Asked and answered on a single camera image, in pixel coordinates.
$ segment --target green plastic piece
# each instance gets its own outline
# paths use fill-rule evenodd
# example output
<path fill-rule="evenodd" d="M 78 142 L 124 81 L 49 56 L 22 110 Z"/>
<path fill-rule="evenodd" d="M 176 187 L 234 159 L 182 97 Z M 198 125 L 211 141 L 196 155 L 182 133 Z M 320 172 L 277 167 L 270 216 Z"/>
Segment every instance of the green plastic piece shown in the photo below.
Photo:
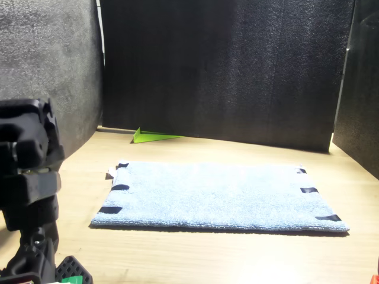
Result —
<path fill-rule="evenodd" d="M 173 138 L 180 138 L 180 137 L 184 137 L 184 136 L 168 135 L 168 134 L 164 134 L 164 133 L 149 132 L 149 131 L 141 131 L 141 128 L 138 128 L 136 133 L 134 133 L 134 135 L 133 135 L 133 142 L 134 143 L 143 143 L 143 142 L 173 139 Z"/>
<path fill-rule="evenodd" d="M 82 284 L 83 283 L 83 276 L 71 276 L 68 278 L 62 279 L 61 283 L 71 283 L 71 284 Z"/>

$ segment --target red object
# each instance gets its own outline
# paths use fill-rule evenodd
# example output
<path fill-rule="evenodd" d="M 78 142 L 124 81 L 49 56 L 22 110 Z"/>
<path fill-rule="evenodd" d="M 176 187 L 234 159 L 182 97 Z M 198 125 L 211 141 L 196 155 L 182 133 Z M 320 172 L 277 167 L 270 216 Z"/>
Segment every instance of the red object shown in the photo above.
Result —
<path fill-rule="evenodd" d="M 373 275 L 370 284 L 379 284 L 379 275 Z"/>

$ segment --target wooden surface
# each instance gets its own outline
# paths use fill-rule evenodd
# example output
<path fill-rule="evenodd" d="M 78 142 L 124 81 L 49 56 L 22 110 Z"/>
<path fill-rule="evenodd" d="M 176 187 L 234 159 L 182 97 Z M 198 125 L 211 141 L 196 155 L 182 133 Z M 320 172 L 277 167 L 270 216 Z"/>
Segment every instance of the wooden surface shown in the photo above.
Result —
<path fill-rule="evenodd" d="M 369 283 L 379 256 L 379 181 L 342 150 L 330 154 L 178 138 L 130 144 L 131 134 L 96 132 L 60 170 L 56 263 L 74 255 L 95 283 Z M 120 158 L 159 162 L 303 164 L 348 236 L 189 233 L 88 228 L 111 189 Z M 19 233 L 0 223 L 0 266 Z"/>

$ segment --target light blue towel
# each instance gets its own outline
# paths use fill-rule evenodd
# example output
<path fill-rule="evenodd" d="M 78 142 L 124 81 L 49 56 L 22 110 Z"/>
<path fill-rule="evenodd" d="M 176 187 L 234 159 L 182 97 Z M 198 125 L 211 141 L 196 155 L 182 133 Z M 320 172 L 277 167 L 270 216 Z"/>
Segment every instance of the light blue towel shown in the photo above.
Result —
<path fill-rule="evenodd" d="M 302 167 L 120 163 L 92 227 L 349 230 Z"/>

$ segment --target black foam panel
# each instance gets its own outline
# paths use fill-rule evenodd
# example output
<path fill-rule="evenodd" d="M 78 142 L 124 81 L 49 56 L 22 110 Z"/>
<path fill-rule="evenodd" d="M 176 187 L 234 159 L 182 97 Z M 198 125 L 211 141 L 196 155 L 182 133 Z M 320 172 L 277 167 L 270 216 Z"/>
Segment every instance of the black foam panel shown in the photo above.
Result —
<path fill-rule="evenodd" d="M 101 35 L 95 0 L 2 0 L 0 99 L 51 98 L 66 156 L 101 114 Z"/>
<path fill-rule="evenodd" d="M 356 0 L 333 142 L 379 179 L 377 0 Z"/>
<path fill-rule="evenodd" d="M 329 148 L 353 0 L 103 0 L 103 125 Z"/>

